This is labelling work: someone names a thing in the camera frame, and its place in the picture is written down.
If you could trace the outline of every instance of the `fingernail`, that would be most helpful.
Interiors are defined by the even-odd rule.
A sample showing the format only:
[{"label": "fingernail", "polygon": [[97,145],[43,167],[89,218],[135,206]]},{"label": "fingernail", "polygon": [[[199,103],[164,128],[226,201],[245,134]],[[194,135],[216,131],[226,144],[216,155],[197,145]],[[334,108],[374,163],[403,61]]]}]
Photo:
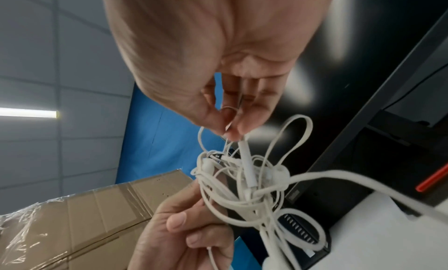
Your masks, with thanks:
[{"label": "fingernail", "polygon": [[201,238],[201,232],[196,232],[194,234],[191,234],[187,237],[187,244],[193,245],[198,242],[198,240]]},{"label": "fingernail", "polygon": [[185,212],[174,214],[168,218],[167,225],[170,229],[176,229],[182,226],[187,219]]}]

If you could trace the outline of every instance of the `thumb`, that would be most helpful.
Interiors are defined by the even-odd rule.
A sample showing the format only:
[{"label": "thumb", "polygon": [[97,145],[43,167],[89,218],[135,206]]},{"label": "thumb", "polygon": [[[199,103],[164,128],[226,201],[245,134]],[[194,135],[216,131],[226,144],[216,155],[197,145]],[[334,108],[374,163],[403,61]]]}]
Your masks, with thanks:
[{"label": "thumb", "polygon": [[198,126],[204,126],[215,134],[225,132],[224,116],[211,105],[203,94],[192,96],[179,108],[179,113]]},{"label": "thumb", "polygon": [[178,193],[163,201],[157,208],[156,213],[179,213],[191,208],[201,198],[199,182],[195,180]]}]

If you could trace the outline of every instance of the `black cable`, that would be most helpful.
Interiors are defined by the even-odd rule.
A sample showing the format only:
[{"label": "black cable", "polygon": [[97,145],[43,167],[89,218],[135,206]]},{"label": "black cable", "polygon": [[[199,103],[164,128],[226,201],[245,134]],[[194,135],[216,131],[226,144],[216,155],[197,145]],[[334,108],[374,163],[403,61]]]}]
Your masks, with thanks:
[{"label": "black cable", "polygon": [[395,105],[396,103],[398,103],[399,101],[401,101],[402,99],[404,99],[407,95],[409,95],[410,93],[412,93],[412,91],[414,91],[418,86],[420,86],[421,84],[423,84],[423,82],[425,82],[426,80],[430,79],[432,76],[434,76],[435,74],[439,73],[441,70],[443,70],[445,67],[448,66],[448,63],[443,65],[442,67],[439,67],[436,71],[434,71],[433,73],[429,74],[428,76],[426,76],[425,78],[423,78],[423,80],[421,80],[420,82],[418,82],[417,84],[415,84],[414,87],[412,87],[409,91],[406,92],[406,94],[404,94],[403,96],[401,96],[400,98],[398,98],[398,100],[396,100],[395,102],[391,103],[390,105],[386,106],[385,108],[383,108],[383,110],[386,110],[390,107],[392,107],[393,105]]}]

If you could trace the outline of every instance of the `white cable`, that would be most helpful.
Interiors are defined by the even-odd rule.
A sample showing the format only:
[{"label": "white cable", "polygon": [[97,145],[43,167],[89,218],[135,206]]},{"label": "white cable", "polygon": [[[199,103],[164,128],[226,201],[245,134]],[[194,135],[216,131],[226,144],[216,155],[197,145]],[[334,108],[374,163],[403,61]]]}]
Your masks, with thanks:
[{"label": "white cable", "polygon": [[[305,129],[302,138],[296,145],[294,145],[294,147],[291,150],[289,150],[279,160],[279,162],[276,165],[273,165],[268,161],[267,158],[269,157],[269,154],[274,148],[274,145],[280,139],[281,134],[286,129],[286,127],[294,120],[300,118],[304,119],[307,124],[307,127]],[[285,158],[295,149],[299,148],[310,137],[312,130],[313,130],[313,122],[309,117],[305,115],[292,116],[280,127],[279,133],[269,144],[265,156],[259,156],[259,155],[251,156],[250,152],[248,155],[245,155],[247,159],[252,160],[252,166],[250,167],[251,171],[249,172],[255,173],[257,181],[256,187],[249,188],[250,185],[252,185],[253,183],[248,185],[247,181],[245,180],[248,169],[247,163],[243,165],[242,161],[234,158],[238,149],[231,154],[230,149],[233,142],[226,141],[222,152],[207,151],[207,149],[205,149],[205,147],[203,146],[201,139],[203,128],[199,129],[198,141],[199,145],[201,146],[204,152],[198,156],[196,162],[197,167],[193,169],[191,174],[196,176],[196,178],[199,181],[201,195],[202,198],[204,199],[204,203],[210,209],[210,211],[222,221],[239,227],[254,227],[260,231],[260,236],[269,254],[269,261],[267,261],[268,260],[267,259],[266,263],[263,263],[263,270],[271,270],[272,265],[275,265],[276,269],[278,269],[279,267],[288,269],[285,258],[291,263],[294,270],[301,269],[288,243],[291,243],[292,245],[295,245],[301,249],[310,249],[314,251],[321,250],[326,243],[325,232],[323,228],[319,225],[319,223],[317,223],[316,220],[314,220],[304,212],[296,209],[291,208],[281,209],[281,206],[283,205],[285,199],[283,187],[301,181],[314,180],[318,178],[336,178],[336,179],[349,180],[354,183],[387,194],[390,197],[400,201],[404,205],[407,205],[411,209],[419,212],[420,214],[429,216],[433,219],[436,219],[448,225],[447,214],[441,213],[432,208],[431,206],[428,206],[412,198],[409,198],[393,190],[392,188],[377,182],[376,180],[352,172],[347,171],[309,172],[291,176],[288,178],[280,177],[282,182],[278,183],[279,174],[277,174],[276,177],[275,176],[276,171],[280,171],[279,168],[283,167],[281,166],[281,164],[283,163]],[[254,166],[256,161],[262,162],[260,167]],[[230,191],[225,184],[223,184],[216,178],[216,176],[221,172],[225,172],[226,175],[236,180],[237,195],[233,194],[232,191]],[[275,192],[275,200],[271,195],[272,192]],[[236,211],[244,220],[233,219],[220,213],[212,205],[211,200],[227,209]],[[279,222],[279,218],[286,214],[299,216],[302,217],[304,220],[308,221],[316,229],[319,235],[318,242],[309,243],[305,240],[300,239],[293,233],[289,232]],[[211,248],[208,248],[208,252],[214,270],[219,270],[213,259]]]}]

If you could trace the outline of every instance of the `white label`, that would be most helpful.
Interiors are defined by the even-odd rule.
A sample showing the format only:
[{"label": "white label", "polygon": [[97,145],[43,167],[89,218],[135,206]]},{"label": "white label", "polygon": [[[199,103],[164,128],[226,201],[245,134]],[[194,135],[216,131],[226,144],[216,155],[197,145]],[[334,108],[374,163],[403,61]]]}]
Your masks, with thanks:
[{"label": "white label", "polygon": [[308,257],[313,257],[314,254],[316,254],[314,251],[310,249],[304,249],[303,251],[308,255]]}]

